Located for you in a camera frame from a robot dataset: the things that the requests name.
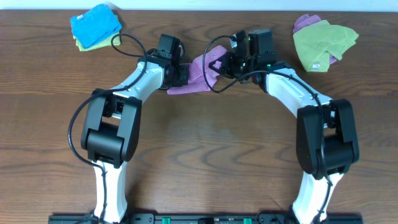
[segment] purple towel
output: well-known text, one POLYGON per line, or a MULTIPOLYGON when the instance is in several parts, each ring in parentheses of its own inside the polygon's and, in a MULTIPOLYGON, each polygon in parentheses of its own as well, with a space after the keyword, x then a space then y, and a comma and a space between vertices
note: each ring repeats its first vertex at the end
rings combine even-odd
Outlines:
MULTIPOLYGON (((293 34, 298 32, 300 29, 303 29, 306 26, 310 26, 314 23, 321 21, 321 18, 318 15, 309 16, 308 14, 304 14, 300 16, 296 22, 294 23, 293 34)), ((337 59, 330 55, 330 64, 337 62, 337 59)))
MULTIPOLYGON (((225 53, 226 49, 221 45, 213 48, 211 51, 206 53, 205 72, 206 72, 207 81, 210 84, 210 86, 214 86, 214 84, 217 82, 216 77, 219 74, 209 68, 209 63, 218 59, 225 53)), ((172 87, 169 90, 167 90, 167 94, 176 95, 184 93, 196 93, 200 91, 210 91, 210 88, 207 86, 205 82, 205 77, 203 77, 202 60, 203 60, 203 55, 195 58, 193 62, 190 64, 188 85, 181 87, 172 87)), ((214 67, 216 68, 219 68, 220 66, 221 62, 216 62, 214 64, 214 67)))

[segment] white wall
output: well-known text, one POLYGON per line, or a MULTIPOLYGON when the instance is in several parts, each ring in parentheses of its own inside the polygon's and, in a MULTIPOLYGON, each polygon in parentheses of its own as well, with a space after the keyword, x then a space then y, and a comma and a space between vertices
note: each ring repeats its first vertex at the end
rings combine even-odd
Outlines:
MULTIPOLYGON (((380 11, 398 12, 398 0, 113 0, 115 9, 380 11)), ((91 9, 101 0, 0 0, 0 9, 91 9)))

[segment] wood grain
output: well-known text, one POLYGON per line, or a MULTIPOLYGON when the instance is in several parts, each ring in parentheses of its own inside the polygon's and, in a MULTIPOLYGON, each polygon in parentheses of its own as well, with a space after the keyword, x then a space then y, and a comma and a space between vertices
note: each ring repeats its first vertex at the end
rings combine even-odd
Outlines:
MULTIPOLYGON (((67 126, 93 89, 120 83, 136 59, 111 47, 79 52, 69 18, 82 12, 0 11, 0 223, 46 223, 53 213, 95 207, 93 169, 70 152, 67 126)), ((279 60, 354 107, 361 160, 338 184, 328 211, 359 212, 365 223, 398 222, 398 14, 317 12, 359 39, 329 72, 309 74, 292 40, 302 12, 118 14, 123 32, 147 49, 161 33, 180 38, 187 61, 218 35, 271 28, 279 60)), ((128 39, 120 47, 139 53, 128 39)), ((227 82, 220 78, 217 87, 227 82)), ((83 120, 75 124, 76 142, 83 120)), ((143 107, 126 189, 132 207, 159 213, 256 213, 287 209, 301 178, 295 118, 258 87, 236 85, 221 95, 155 92, 143 107)))

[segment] green cloth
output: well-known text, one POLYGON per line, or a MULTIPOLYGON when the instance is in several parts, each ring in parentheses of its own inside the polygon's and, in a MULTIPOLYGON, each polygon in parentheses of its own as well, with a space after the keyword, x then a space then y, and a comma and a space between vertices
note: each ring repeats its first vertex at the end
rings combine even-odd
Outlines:
MULTIPOLYGON (((76 39, 76 46, 79 48, 79 51, 88 51, 88 50, 98 49, 98 48, 101 48, 101 47, 111 46, 112 37, 115 36, 116 34, 119 34, 119 32, 109 36, 107 39, 104 39, 100 43, 98 43, 98 44, 96 44, 96 45, 94 45, 92 47, 86 48, 86 49, 82 46, 80 41, 78 39, 76 39, 75 36, 73 36, 73 39, 76 39)), ((113 40, 113 45, 115 45, 115 46, 119 46, 120 45, 120 36, 116 37, 113 40)))
POLYGON ((358 34, 353 29, 330 25, 322 20, 304 27, 293 35, 298 57, 308 72, 327 72, 330 54, 341 60, 343 53, 355 44, 358 34))

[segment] blue cloth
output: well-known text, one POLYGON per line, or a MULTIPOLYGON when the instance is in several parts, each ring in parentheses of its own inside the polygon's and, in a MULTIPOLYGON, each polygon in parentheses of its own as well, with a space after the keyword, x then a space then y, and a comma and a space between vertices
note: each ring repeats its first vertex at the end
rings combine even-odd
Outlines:
POLYGON ((105 4, 99 4, 90 11, 70 18, 73 35, 86 49, 117 33, 122 25, 112 10, 105 4))

